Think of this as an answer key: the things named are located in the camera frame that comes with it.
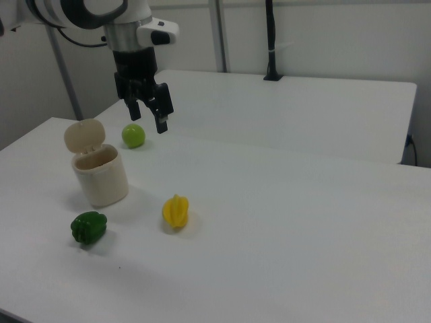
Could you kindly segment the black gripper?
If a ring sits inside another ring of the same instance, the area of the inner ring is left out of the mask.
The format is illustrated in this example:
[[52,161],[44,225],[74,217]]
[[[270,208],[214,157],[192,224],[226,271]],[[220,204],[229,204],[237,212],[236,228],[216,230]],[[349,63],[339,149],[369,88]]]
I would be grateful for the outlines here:
[[117,95],[126,104],[131,120],[141,118],[137,99],[147,101],[146,106],[154,116],[157,133],[165,133],[168,130],[168,116],[174,112],[174,107],[168,85],[156,84],[154,80],[158,69],[154,48],[112,53],[117,68],[114,74]]

